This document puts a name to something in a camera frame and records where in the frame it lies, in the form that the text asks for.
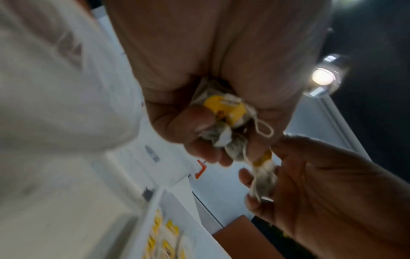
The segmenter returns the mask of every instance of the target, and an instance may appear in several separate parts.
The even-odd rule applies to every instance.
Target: finger
[[[173,143],[191,142],[215,124],[212,111],[199,105],[188,106],[179,112],[173,105],[146,102],[146,109],[152,127],[161,137]]]
[[[228,156],[225,150],[222,150],[222,156],[221,156],[221,159],[219,160],[219,164],[224,167],[228,167],[228,166],[231,166],[233,162],[234,161],[232,160],[232,158]]]
[[[184,146],[189,154],[203,158],[209,163],[217,163],[221,161],[223,156],[223,151],[221,149],[214,148],[211,142],[204,139],[196,139]]]
[[[253,176],[248,169],[242,168],[241,170],[239,170],[239,181],[246,187],[251,187]]]
[[[258,119],[261,119],[269,124],[273,128],[274,134],[271,138],[266,138],[256,131],[254,125],[250,127],[246,134],[248,138],[246,156],[249,160],[257,161],[258,159],[260,159],[265,151],[282,137],[283,131],[289,124],[292,112],[293,109],[286,110],[285,112],[276,110],[263,110],[258,113]],[[266,126],[261,125],[259,127],[259,130],[264,133],[268,133],[268,128]]]
[[[275,223],[275,203],[259,202],[256,198],[246,195],[245,205],[247,209],[259,218],[274,224]]]
[[[272,151],[281,156],[297,156],[320,168],[346,166],[361,158],[354,152],[303,136],[284,136],[272,147]]]

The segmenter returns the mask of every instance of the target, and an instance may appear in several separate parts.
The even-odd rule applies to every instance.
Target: plastic bag
[[[138,133],[137,84],[73,0],[0,0],[1,149],[98,151]]]

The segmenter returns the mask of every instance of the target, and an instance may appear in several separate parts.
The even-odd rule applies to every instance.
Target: plastic container
[[[179,227],[180,233],[190,238],[195,259],[231,258],[179,200],[166,187],[161,187],[151,199],[146,214],[135,228],[121,259],[142,258],[159,207],[162,209],[164,220],[171,219]]]

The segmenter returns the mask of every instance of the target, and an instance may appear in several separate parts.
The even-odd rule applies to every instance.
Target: hand
[[[276,134],[249,131],[247,156],[258,159],[286,128],[308,82],[330,15],[330,0],[106,0],[118,38],[139,81],[154,129],[192,155],[228,166],[220,149],[198,139],[215,123],[191,106],[202,76],[226,80]]]
[[[282,159],[273,203],[248,209],[323,259],[408,258],[410,186],[359,155],[306,137],[272,148]],[[246,169],[240,181],[250,186]]]

